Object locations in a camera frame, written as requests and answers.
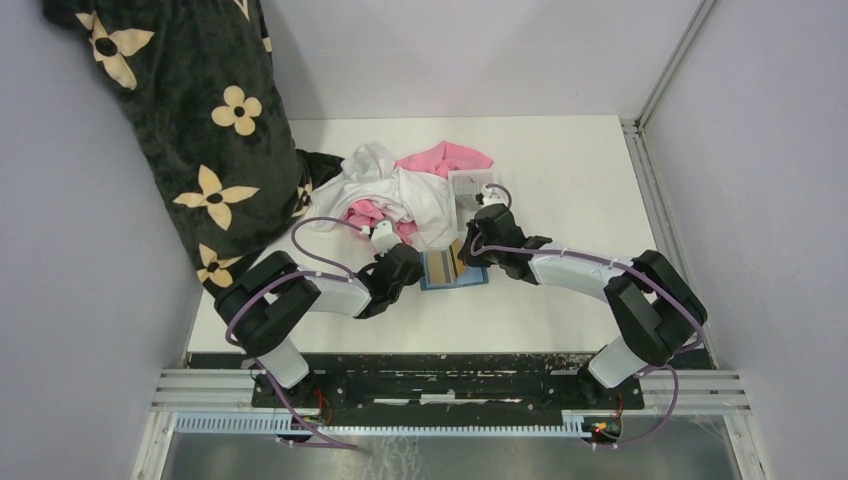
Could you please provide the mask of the gold striped credit card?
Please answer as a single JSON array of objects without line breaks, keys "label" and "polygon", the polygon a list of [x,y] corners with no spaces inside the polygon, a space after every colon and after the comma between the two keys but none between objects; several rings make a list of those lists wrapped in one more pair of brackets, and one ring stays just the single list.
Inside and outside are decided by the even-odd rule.
[{"label": "gold striped credit card", "polygon": [[427,251],[423,254],[426,284],[430,287],[453,285],[467,269],[465,263],[450,249]]}]

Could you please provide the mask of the blue leather card holder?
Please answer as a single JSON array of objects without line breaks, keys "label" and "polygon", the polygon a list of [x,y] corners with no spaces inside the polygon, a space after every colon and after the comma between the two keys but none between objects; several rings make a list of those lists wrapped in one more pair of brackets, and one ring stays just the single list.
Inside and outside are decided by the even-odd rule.
[{"label": "blue leather card holder", "polygon": [[485,268],[465,265],[451,250],[423,252],[421,259],[424,267],[424,276],[420,280],[422,291],[482,286],[489,283]]}]

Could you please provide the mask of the stack of credit cards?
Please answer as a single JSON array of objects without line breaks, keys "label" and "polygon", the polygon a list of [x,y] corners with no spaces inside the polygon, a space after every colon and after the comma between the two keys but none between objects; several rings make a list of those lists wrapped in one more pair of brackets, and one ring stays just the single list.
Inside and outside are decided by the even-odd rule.
[{"label": "stack of credit cards", "polygon": [[469,211],[477,211],[481,208],[475,196],[480,193],[481,187],[472,177],[467,175],[456,175],[451,179],[456,203]]}]

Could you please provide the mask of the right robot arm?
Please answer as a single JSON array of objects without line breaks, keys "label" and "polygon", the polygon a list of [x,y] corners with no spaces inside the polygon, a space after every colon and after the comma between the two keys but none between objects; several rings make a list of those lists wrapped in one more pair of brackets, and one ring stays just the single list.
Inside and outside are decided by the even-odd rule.
[{"label": "right robot arm", "polygon": [[468,221],[460,257],[470,266],[497,266],[513,280],[575,291],[610,307],[619,335],[582,367],[577,382],[580,400],[591,408],[606,406],[625,380],[703,342],[706,308],[655,250],[620,260],[568,249],[548,237],[525,235],[511,209],[497,203]]}]

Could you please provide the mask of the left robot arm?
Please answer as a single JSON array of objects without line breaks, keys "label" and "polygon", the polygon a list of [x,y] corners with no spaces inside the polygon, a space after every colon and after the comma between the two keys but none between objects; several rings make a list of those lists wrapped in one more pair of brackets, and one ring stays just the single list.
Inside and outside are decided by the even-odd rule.
[{"label": "left robot arm", "polygon": [[351,278],[304,270],[276,251],[220,292],[214,309],[227,326],[225,339],[267,372],[280,398],[299,407],[315,391],[308,363],[290,338],[301,319],[313,312],[369,319],[423,276],[421,255],[404,243],[376,254]]}]

